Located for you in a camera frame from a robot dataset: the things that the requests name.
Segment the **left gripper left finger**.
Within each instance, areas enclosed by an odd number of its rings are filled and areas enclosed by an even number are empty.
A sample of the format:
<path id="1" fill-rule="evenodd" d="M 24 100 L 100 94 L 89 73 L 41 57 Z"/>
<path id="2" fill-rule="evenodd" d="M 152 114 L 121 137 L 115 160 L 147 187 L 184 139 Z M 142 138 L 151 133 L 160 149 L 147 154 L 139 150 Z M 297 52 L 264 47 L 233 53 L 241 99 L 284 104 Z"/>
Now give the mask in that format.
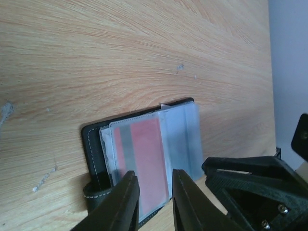
<path id="1" fill-rule="evenodd" d="M 139 226 L 138 178 L 128 171 L 106 199 L 74 231 L 136 231 Z"/>

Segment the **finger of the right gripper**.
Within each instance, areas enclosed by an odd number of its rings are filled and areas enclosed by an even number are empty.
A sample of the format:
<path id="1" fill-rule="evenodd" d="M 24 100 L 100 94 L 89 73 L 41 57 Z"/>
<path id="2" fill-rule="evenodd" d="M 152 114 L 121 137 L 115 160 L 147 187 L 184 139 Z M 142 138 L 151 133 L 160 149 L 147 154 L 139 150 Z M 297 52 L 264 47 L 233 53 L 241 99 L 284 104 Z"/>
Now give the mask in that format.
<path id="1" fill-rule="evenodd" d="M 206 186 L 246 231 L 306 231 L 308 184 L 275 156 L 209 157 Z"/>

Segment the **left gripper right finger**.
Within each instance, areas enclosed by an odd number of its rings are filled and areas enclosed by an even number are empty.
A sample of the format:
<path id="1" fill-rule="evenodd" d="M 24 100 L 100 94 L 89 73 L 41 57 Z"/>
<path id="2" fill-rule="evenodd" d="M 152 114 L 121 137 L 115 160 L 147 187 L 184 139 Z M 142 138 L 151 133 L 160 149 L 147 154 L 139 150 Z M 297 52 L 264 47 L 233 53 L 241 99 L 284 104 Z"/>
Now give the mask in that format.
<path id="1" fill-rule="evenodd" d="M 176 231 L 241 231 L 182 169 L 172 172 L 173 218 Z"/>

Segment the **black leather card holder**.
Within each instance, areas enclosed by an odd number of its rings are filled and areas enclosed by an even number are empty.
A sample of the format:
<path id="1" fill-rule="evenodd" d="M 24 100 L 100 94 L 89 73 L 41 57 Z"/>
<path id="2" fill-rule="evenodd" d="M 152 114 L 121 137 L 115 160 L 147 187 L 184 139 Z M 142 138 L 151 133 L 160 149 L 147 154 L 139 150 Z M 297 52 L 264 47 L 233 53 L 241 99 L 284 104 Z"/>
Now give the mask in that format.
<path id="1" fill-rule="evenodd" d="M 202 177 L 199 106 L 186 98 L 86 125 L 81 138 L 90 173 L 83 193 L 93 211 L 130 170 L 140 187 L 139 226 L 172 197 L 172 171 Z"/>

